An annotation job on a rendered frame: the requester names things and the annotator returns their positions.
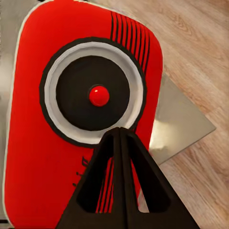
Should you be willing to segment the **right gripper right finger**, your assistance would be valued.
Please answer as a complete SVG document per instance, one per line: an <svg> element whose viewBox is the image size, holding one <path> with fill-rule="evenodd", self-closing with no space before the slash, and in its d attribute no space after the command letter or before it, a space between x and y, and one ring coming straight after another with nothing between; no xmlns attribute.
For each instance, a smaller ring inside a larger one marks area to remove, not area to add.
<svg viewBox="0 0 229 229"><path fill-rule="evenodd" d="M132 130L120 127L127 229L200 229ZM138 210L131 159L149 213Z"/></svg>

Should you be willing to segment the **radio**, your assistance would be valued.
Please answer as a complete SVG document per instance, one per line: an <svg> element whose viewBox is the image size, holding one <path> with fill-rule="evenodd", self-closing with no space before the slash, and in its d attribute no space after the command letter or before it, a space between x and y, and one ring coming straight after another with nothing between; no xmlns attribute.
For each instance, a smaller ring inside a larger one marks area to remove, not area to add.
<svg viewBox="0 0 229 229"><path fill-rule="evenodd" d="M135 18L37 1L18 34L6 117L0 223L11 229L55 229L105 132L132 130L149 149L163 71L157 37ZM113 193L112 156L96 213L113 211Z"/></svg>

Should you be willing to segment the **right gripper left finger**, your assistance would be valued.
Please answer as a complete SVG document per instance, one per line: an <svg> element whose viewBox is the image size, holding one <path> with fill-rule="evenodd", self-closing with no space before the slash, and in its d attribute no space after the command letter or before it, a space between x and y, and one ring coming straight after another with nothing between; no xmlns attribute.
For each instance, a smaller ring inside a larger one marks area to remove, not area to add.
<svg viewBox="0 0 229 229"><path fill-rule="evenodd" d="M107 163L112 156L113 211L96 213ZM119 127L104 133L55 229L127 229Z"/></svg>

